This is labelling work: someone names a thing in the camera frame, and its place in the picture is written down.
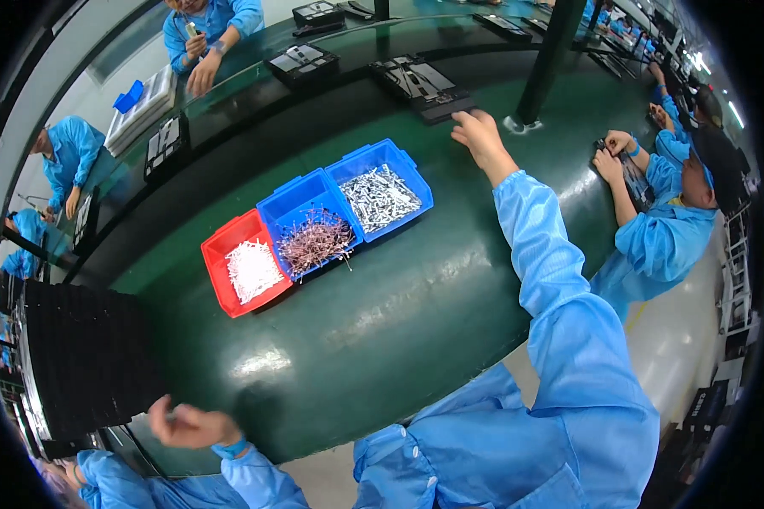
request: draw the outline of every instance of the blue plastic bin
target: blue plastic bin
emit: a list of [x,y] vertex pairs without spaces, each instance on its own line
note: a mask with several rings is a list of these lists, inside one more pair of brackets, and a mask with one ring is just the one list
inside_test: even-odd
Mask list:
[[[326,173],[321,168],[309,173],[306,177],[293,178],[275,189],[272,196],[257,202],[257,212],[260,213],[269,230],[269,236],[275,243],[273,249],[280,262],[280,268],[286,274],[290,274],[290,267],[277,251],[277,242],[283,238],[284,227],[302,224],[306,220],[306,212],[319,207],[335,212],[354,229],[355,239],[348,246],[349,249],[353,249],[364,240],[362,227],[359,226],[357,217],[351,211],[340,190],[334,187],[333,182],[326,177]],[[314,269],[307,270],[292,280],[296,281],[312,270]]]
[[136,106],[136,103],[142,98],[143,91],[144,84],[140,80],[135,80],[127,94],[119,94],[119,97],[117,97],[116,101],[113,103],[113,107],[119,110],[119,113],[124,115],[130,111],[130,108]]
[[[340,184],[351,180],[361,173],[367,173],[373,168],[382,166],[384,163],[387,163],[388,168],[391,168],[394,173],[401,177],[405,181],[405,185],[422,200],[422,206],[419,210],[390,223],[385,228],[377,229],[377,231],[369,234],[363,231],[362,234],[366,242],[378,239],[382,235],[413,220],[425,210],[433,208],[433,193],[430,191],[428,183],[424,181],[424,178],[416,170],[416,163],[408,156],[407,152],[399,149],[389,137],[373,145],[358,148],[347,156],[343,156],[340,162],[327,166],[325,173],[334,182],[336,189],[339,190]],[[346,209],[350,211],[353,221],[357,224],[357,228],[362,229],[359,226],[359,219],[357,219],[354,210],[351,209],[351,205],[348,203],[345,195],[342,194],[342,191],[340,191],[340,197],[345,202]]]

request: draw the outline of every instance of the green workbench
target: green workbench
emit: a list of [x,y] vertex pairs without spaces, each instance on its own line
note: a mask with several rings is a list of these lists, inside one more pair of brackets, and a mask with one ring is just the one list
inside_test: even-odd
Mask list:
[[[501,120],[524,84],[471,92]],[[502,128],[519,166],[557,193],[588,278],[613,250],[617,229],[608,188],[590,168],[592,143],[609,128],[649,136],[647,96],[597,67],[564,72],[543,106],[542,128]],[[491,189],[451,129],[398,111],[336,135],[234,189],[131,266],[113,288],[136,294],[150,314],[174,401],[232,414],[280,463],[404,420],[524,342],[530,317],[518,304]],[[264,309],[230,319],[201,257],[204,239],[290,178],[386,137],[417,163],[435,207],[363,245],[350,269],[331,263]],[[141,417],[131,428],[167,475],[218,472],[208,450],[163,448]]]

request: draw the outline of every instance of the electronic device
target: electronic device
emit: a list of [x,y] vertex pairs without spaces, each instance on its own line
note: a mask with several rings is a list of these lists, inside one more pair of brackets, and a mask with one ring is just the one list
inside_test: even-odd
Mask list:
[[[595,141],[594,146],[597,150],[606,148],[605,138]],[[622,178],[626,181],[626,189],[628,189],[628,195],[632,199],[634,209],[637,212],[647,212],[656,197],[653,195],[653,189],[651,189],[648,179],[645,178],[645,173],[625,150],[619,153],[618,158],[622,164]]]
[[530,27],[538,30],[541,34],[545,34],[549,30],[549,23],[546,21],[536,20],[535,18],[521,17],[521,21],[529,25]]
[[184,26],[184,28],[186,28],[186,32],[190,35],[190,37],[194,37],[196,35],[201,34],[201,32],[199,32],[198,29],[195,27],[195,23],[193,23],[192,21],[187,23],[186,26]]
[[345,12],[341,8],[333,3],[322,1],[295,7],[292,9],[292,15],[294,16],[295,23],[300,28],[306,25],[319,27],[335,23],[345,23]]
[[76,211],[76,224],[74,225],[74,238],[71,241],[71,250],[78,257],[90,247],[93,237],[96,236],[96,224],[99,215],[99,186],[94,187],[85,197],[82,206]]
[[472,18],[482,24],[493,34],[499,35],[508,41],[531,42],[532,34],[523,28],[515,25],[510,20],[502,18],[497,14],[479,14],[475,13]]
[[159,132],[147,144],[144,163],[144,182],[148,184],[169,177],[176,168],[176,161],[190,150],[190,126],[186,115],[167,119]]
[[467,90],[417,56],[398,56],[369,64],[382,87],[407,101],[428,125],[448,120],[453,112],[470,111],[476,104]]
[[353,15],[360,20],[370,21],[374,19],[373,10],[354,0],[350,0],[349,2],[339,2],[336,5],[345,11],[345,14]]
[[340,69],[340,57],[314,44],[296,44],[264,60],[286,87],[295,88]]

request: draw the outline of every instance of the hand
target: hand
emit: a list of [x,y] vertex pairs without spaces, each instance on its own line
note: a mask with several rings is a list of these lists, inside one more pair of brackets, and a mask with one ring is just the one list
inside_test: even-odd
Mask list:
[[168,447],[200,449],[214,444],[232,445],[243,433],[234,420],[223,412],[204,412],[182,403],[176,406],[174,420],[167,419],[170,396],[153,403],[147,412],[153,434]]
[[452,117],[461,126],[454,127],[449,136],[469,148],[472,158],[487,174],[493,187],[498,187],[510,173],[518,171],[515,161],[503,147],[495,119],[489,113],[472,110],[472,113],[453,113]]
[[204,55],[204,52],[207,50],[207,35],[202,32],[191,37],[184,44],[184,47],[186,48],[186,59],[194,62],[199,56]]
[[597,168],[597,173],[599,173],[609,185],[623,182],[622,163],[619,158],[613,157],[608,150],[602,149],[597,151],[591,164]]
[[221,54],[217,51],[210,51],[207,56],[201,60],[192,70],[190,79],[186,83],[186,91],[193,94],[194,97],[206,95],[213,88],[215,73],[221,66]]
[[605,147],[609,149],[612,156],[616,156],[626,148],[634,151],[636,144],[634,143],[634,138],[628,133],[609,131],[605,136]]
[[76,215],[76,206],[79,204],[80,193],[82,193],[81,189],[74,186],[73,189],[71,189],[71,195],[65,202],[65,217],[69,220]]
[[657,83],[661,85],[665,85],[665,74],[662,72],[662,69],[660,68],[659,64],[656,62],[651,62],[648,65],[648,70],[651,72],[653,77],[657,78]]

